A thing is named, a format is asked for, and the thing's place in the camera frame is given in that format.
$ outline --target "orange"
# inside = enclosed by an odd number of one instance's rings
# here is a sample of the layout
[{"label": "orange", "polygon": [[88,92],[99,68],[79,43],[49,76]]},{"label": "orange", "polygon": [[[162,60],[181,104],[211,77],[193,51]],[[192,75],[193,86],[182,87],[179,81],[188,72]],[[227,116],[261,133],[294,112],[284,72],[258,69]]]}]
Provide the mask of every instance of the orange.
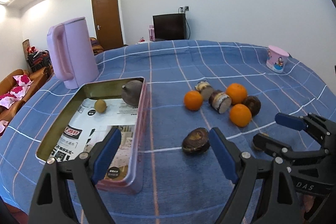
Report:
[{"label": "orange", "polygon": [[230,120],[238,127],[245,127],[252,120],[251,111],[247,106],[237,104],[230,110]]},{"label": "orange", "polygon": [[201,108],[203,97],[198,91],[191,90],[185,94],[183,102],[187,109],[196,111]]},{"label": "orange", "polygon": [[232,99],[232,104],[241,104],[247,97],[247,90],[243,85],[233,83],[229,85],[225,91],[227,95]]}]

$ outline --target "power cord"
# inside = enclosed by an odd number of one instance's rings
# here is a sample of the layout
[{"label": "power cord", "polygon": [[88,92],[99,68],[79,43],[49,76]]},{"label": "power cord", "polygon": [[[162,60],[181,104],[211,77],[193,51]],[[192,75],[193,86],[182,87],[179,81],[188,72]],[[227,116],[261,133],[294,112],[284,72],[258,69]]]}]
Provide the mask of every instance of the power cord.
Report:
[{"label": "power cord", "polygon": [[[183,7],[179,7],[179,9],[178,9],[178,13],[180,13],[180,10],[181,10],[181,9],[183,9]],[[188,23],[188,21],[187,21],[187,18],[185,18],[185,21],[187,22],[188,29],[189,29],[189,36],[188,36],[188,40],[189,40],[189,39],[190,39],[190,36],[191,36],[190,26],[189,26],[189,23]]]},{"label": "power cord", "polygon": [[188,29],[189,29],[189,37],[188,37],[188,40],[190,39],[190,35],[191,35],[191,32],[190,32],[190,27],[189,27],[189,23],[187,21],[187,18],[185,18],[185,21],[187,22],[187,25],[188,25]]}]

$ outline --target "mangosteen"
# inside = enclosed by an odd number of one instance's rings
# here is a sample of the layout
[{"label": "mangosteen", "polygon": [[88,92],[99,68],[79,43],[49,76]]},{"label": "mangosteen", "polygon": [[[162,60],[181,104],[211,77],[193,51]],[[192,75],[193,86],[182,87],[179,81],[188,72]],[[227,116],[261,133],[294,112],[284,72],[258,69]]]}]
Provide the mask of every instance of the mangosteen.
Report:
[{"label": "mangosteen", "polygon": [[243,105],[246,105],[251,111],[252,117],[257,115],[261,108],[261,102],[256,96],[248,96],[243,101]]},{"label": "mangosteen", "polygon": [[209,133],[205,128],[191,131],[182,142],[182,150],[189,155],[204,153],[209,147]]}]

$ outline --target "stacked clothes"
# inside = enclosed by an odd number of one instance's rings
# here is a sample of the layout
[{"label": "stacked clothes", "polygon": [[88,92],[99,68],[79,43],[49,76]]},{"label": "stacked clothes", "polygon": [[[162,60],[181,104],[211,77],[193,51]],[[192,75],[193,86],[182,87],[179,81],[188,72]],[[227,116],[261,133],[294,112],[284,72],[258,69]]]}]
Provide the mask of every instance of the stacked clothes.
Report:
[{"label": "stacked clothes", "polygon": [[35,72],[43,67],[51,65],[50,55],[48,51],[36,51],[28,54],[28,63],[32,70]]}]

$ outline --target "pink floral cushion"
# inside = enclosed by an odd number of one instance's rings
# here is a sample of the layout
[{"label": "pink floral cushion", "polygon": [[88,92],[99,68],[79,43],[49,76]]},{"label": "pink floral cushion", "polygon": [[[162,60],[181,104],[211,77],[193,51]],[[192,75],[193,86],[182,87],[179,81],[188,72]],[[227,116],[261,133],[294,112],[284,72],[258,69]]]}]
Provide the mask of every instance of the pink floral cushion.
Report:
[{"label": "pink floral cushion", "polygon": [[12,90],[9,92],[11,95],[15,95],[20,100],[26,95],[29,87],[28,86],[16,86],[12,88]]},{"label": "pink floral cushion", "polygon": [[12,106],[12,104],[14,104],[16,101],[19,100],[20,99],[15,95],[6,93],[0,96],[0,106],[4,106],[5,108],[9,109]]},{"label": "pink floral cushion", "polygon": [[5,129],[6,129],[7,125],[8,125],[7,121],[0,121],[0,137],[5,132]]},{"label": "pink floral cushion", "polygon": [[13,78],[19,86],[29,86],[32,83],[27,75],[15,75]]}]

